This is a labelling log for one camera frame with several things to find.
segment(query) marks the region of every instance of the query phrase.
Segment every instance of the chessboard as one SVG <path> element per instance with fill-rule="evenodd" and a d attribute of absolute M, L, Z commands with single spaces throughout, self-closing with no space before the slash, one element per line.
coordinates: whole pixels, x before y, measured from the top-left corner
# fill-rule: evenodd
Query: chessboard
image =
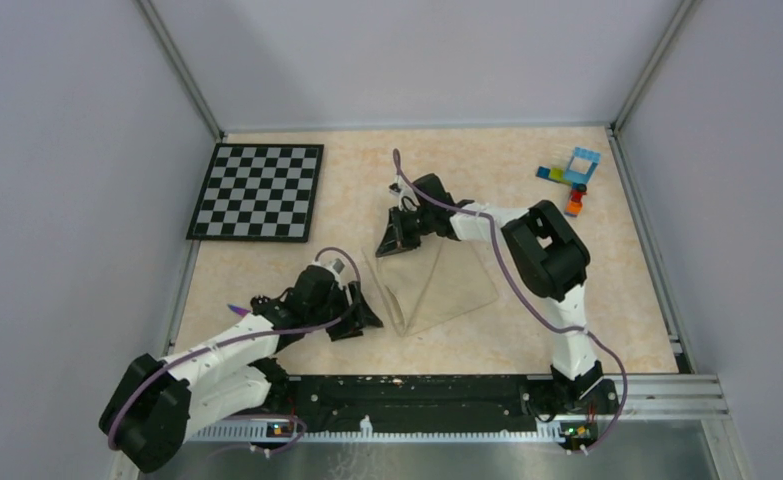
<path fill-rule="evenodd" d="M 218 144 L 189 239 L 307 242 L 323 145 Z"/>

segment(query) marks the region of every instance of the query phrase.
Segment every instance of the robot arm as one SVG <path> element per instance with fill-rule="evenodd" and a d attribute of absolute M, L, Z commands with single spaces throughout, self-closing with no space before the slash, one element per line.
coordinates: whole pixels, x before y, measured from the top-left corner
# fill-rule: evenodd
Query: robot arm
<path fill-rule="evenodd" d="M 491 241 L 490 223 L 482 216 L 487 213 L 502 233 L 524 285 L 545 299 L 553 326 L 586 327 L 585 268 L 591 258 L 552 202 L 544 200 L 528 209 L 492 207 L 471 200 L 456 203 L 434 174 L 413 184 L 430 198 L 470 213 L 433 205 L 398 178 L 390 187 L 398 195 L 398 205 L 389 210 L 377 257 L 417 248 L 420 237 L 431 233 L 458 241 Z M 549 239 L 550 243 L 542 246 L 539 239 Z M 576 331 L 554 334 L 554 342 L 553 376 L 566 388 L 568 401 L 580 400 L 603 378 L 591 341 Z"/>
<path fill-rule="evenodd" d="M 266 368 L 266 357 L 313 330 L 325 328 L 336 341 L 381 327 L 359 282 L 341 282 L 343 268 L 340 260 L 314 262 L 279 298 L 255 297 L 252 312 L 217 336 L 159 360 L 138 357 L 103 411 L 100 429 L 141 471 L 152 472 L 198 430 L 262 405 L 276 382 L 287 381 L 279 378 L 281 369 Z"/>

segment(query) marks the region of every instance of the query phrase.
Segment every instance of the white wall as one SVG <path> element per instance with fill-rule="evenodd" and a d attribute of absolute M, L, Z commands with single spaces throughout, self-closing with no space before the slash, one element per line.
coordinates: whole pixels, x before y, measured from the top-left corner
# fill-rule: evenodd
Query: white wall
<path fill-rule="evenodd" d="M 697 365 L 783 479 L 783 2 L 703 2 L 625 138 Z"/>
<path fill-rule="evenodd" d="M 0 479 L 108 474 L 211 148 L 133 2 L 0 1 Z"/>
<path fill-rule="evenodd" d="M 608 122 L 678 0 L 156 0 L 226 131 Z"/>

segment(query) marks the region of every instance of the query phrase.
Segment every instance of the table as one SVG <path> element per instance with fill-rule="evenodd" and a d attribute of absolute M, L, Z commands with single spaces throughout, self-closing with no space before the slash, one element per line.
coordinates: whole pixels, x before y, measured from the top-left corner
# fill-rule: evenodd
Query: table
<path fill-rule="evenodd" d="M 360 248 L 376 222 L 371 199 L 394 180 L 393 148 L 401 150 L 410 178 L 434 172 L 456 199 L 527 207 L 549 198 L 561 208 L 569 188 L 536 178 L 535 172 L 539 165 L 564 167 L 573 148 L 581 146 L 602 154 L 584 209 L 569 220 L 591 252 L 589 328 L 631 373 L 677 371 L 603 127 L 253 133 L 227 140 L 325 145 L 311 236 L 305 244 L 203 241 L 176 339 L 178 350 L 237 322 L 227 303 L 248 306 L 254 295 L 275 296 L 292 286 L 315 253 L 329 245 L 355 257 L 365 277 L 365 297 L 381 316 L 382 301 Z M 500 296 L 489 307 L 405 338 L 390 325 L 335 343 L 325 333 L 315 333 L 280 352 L 280 364 L 291 374 L 549 372 L 551 334 L 514 298 L 490 245 L 474 248 Z M 541 305 L 531 294 L 528 298 Z M 605 371 L 617 371 L 605 353 L 598 355 Z"/>

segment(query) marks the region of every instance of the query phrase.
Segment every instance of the gray floor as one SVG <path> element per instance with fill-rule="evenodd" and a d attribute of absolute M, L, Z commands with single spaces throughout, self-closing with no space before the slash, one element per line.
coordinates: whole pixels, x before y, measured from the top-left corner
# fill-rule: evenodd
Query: gray floor
<path fill-rule="evenodd" d="M 254 479 L 715 479 L 699 422 L 628 423 L 587 458 L 534 444 L 303 444 L 271 460 L 192 443 L 148 480 Z"/>

